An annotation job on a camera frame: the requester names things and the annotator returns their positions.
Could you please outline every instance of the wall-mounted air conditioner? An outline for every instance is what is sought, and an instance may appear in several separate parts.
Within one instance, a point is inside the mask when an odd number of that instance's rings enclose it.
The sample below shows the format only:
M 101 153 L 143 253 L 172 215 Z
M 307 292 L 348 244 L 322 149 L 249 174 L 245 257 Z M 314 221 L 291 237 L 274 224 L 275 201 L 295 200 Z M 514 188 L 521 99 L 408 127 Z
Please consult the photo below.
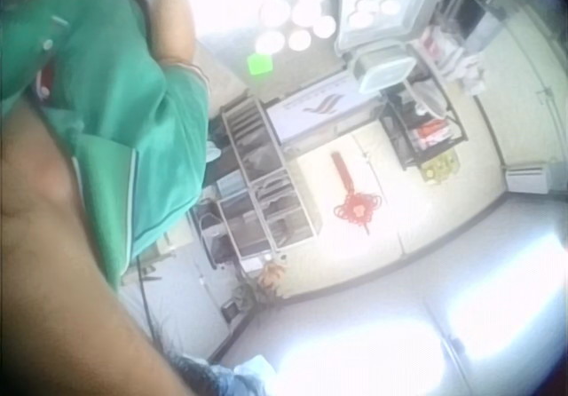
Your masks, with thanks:
M 505 173 L 510 192 L 547 194 L 551 187 L 550 168 L 547 164 L 508 167 Z

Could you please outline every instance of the green uniform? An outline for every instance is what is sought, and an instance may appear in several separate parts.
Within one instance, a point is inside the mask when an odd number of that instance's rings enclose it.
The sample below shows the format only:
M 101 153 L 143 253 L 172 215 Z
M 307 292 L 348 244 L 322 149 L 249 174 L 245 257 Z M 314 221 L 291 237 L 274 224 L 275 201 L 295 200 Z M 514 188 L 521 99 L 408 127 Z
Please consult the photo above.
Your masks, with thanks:
M 51 60 L 43 113 L 73 159 L 116 287 L 201 192 L 207 82 L 196 67 L 152 58 L 133 0 L 27 0 L 3 11 L 1 35 L 3 118 Z

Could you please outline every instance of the logo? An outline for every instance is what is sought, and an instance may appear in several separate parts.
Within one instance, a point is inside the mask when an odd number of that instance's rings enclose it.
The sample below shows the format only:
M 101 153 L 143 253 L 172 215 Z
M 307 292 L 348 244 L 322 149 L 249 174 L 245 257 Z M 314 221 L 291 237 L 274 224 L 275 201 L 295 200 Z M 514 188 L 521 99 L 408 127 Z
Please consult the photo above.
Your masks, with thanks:
M 317 107 L 305 107 L 304 112 L 319 115 L 332 115 L 336 112 L 335 106 L 344 96 L 340 94 L 331 94 L 325 97 Z

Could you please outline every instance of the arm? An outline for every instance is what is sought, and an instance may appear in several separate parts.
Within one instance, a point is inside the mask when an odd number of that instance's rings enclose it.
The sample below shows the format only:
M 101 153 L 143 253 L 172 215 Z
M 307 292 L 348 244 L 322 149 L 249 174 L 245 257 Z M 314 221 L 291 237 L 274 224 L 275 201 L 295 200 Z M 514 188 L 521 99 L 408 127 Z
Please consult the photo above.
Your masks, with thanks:
M 157 61 L 192 63 L 195 33 L 189 0 L 156 0 L 152 10 L 152 38 Z
M 49 134 L 32 125 L 32 115 L 26 125 L 18 125 L 24 112 L 3 122 L 2 131 L 5 378 L 25 394 L 192 395 L 107 286 L 81 220 L 62 207 L 59 192 L 41 192 L 33 185 L 36 178 L 26 171 L 30 161 L 24 156 L 36 156 L 34 146 L 28 146 L 29 152 L 14 148 L 17 139 L 26 139 L 23 131 L 37 128 L 34 139 L 45 161 L 54 164 L 50 168 L 62 160 Z M 50 174 L 45 168 L 38 172 L 38 178 Z M 59 182 L 66 180 L 65 173 L 58 175 Z

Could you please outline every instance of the bare skin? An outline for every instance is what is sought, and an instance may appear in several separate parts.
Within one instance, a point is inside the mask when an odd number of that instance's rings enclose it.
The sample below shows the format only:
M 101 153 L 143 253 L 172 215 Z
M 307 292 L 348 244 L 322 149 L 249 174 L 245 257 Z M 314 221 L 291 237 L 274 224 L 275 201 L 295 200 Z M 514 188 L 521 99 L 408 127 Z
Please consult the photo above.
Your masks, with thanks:
M 157 61 L 190 64 L 188 0 L 158 0 Z M 193 395 L 122 309 L 65 152 L 21 101 L 2 122 L 2 357 L 23 392 Z

